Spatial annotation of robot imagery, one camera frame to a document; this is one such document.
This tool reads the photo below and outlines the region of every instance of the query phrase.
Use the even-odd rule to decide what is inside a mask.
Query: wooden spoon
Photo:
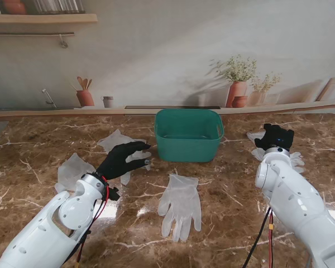
[[[88,90],[88,88],[89,88],[91,82],[92,82],[92,80],[89,80],[88,85],[87,85],[87,90]]]
[[[87,90],[87,84],[88,84],[88,79],[85,78],[85,79],[83,80],[84,90]]]
[[[80,84],[80,86],[83,88],[84,90],[84,84],[83,84],[83,80],[82,80],[82,77],[78,76],[77,77],[77,80],[78,80],[78,83]]]

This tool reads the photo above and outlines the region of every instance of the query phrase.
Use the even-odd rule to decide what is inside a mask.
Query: table
[[[81,267],[242,267],[268,208],[254,183],[258,160],[246,132],[264,123],[295,131],[291,152],[304,157],[303,175],[316,187],[335,218],[335,115],[268,114],[222,116],[225,136],[212,162],[164,162],[157,154],[153,116],[27,117],[14,119],[0,137],[0,256],[9,242],[55,195],[57,169],[76,152],[93,166],[103,161],[97,141],[116,129],[152,145],[151,170],[132,173],[121,198],[92,227]],[[202,230],[193,226],[186,243],[161,236],[159,199],[169,174],[196,177]],[[275,267],[302,268],[304,245],[275,219]],[[267,228],[249,267],[267,267]],[[63,267],[72,267],[73,258]]]

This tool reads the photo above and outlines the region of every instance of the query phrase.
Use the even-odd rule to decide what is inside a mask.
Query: red wire
[[[109,197],[109,187],[108,187],[108,182],[107,182],[107,179],[106,179],[104,176],[102,176],[102,178],[103,178],[104,181],[107,183],[107,186],[106,186],[106,189],[107,189],[106,202],[105,202],[105,204],[104,204],[102,210],[99,212],[99,215],[93,219],[93,222],[95,222],[95,220],[99,218],[99,216],[102,214],[104,208],[106,207],[106,205],[107,205],[107,203],[108,203],[108,197]],[[76,262],[79,262],[79,261],[80,261],[80,257],[81,257],[81,255],[82,255],[83,246],[84,246],[84,242],[82,243],[82,245],[81,245],[81,247],[80,247],[80,251],[79,251],[79,253],[78,253]]]
[[[269,215],[269,224],[273,224],[273,210],[271,210],[271,213]],[[272,268],[272,236],[273,230],[269,229],[269,268]]]
[[[103,180],[107,183],[107,179],[106,179],[104,176],[102,176],[102,178],[103,178]],[[95,221],[96,219],[99,218],[99,216],[102,214],[104,208],[106,207],[106,205],[107,205],[107,203],[108,203],[108,197],[109,197],[109,187],[108,187],[108,184],[107,184],[106,188],[107,188],[106,203],[104,204],[102,210],[99,212],[99,215],[98,215],[93,221]]]

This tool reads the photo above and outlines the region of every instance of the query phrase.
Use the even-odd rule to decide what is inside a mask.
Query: red cable
[[[104,208],[106,207],[106,205],[107,205],[107,203],[108,203],[108,197],[109,197],[109,187],[108,187],[108,182],[107,182],[107,179],[106,179],[104,176],[102,176],[102,178],[103,178],[103,180],[107,183],[107,186],[106,186],[106,188],[107,188],[106,203],[104,204],[102,210],[99,212],[99,215],[98,215],[93,221],[95,221],[96,219],[99,218],[99,216],[102,214]]]
[[[273,237],[273,210],[271,211],[269,215],[269,268],[273,267],[272,237]]]
[[[107,203],[108,203],[108,197],[109,197],[109,186],[108,186],[108,181],[107,181],[107,179],[106,179],[104,176],[102,176],[102,178],[104,179],[104,181],[105,181],[106,184],[107,184],[107,186],[106,186],[106,189],[107,189],[106,202],[105,202],[105,204],[104,204],[102,210],[99,212],[99,215],[93,219],[93,222],[95,222],[95,220],[97,220],[97,219],[99,218],[99,216],[102,214],[104,208],[106,207],[106,205],[107,205]],[[84,242],[82,243],[82,245],[81,245],[81,247],[80,247],[80,251],[79,251],[79,253],[78,253],[76,262],[79,262],[79,261],[80,261],[80,257],[81,257],[81,255],[82,255],[83,246],[84,246]]]

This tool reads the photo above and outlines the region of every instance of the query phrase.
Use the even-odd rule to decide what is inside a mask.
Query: green container
[[[218,113],[202,109],[164,109],[155,117],[159,156],[172,162],[209,162],[224,135]]]

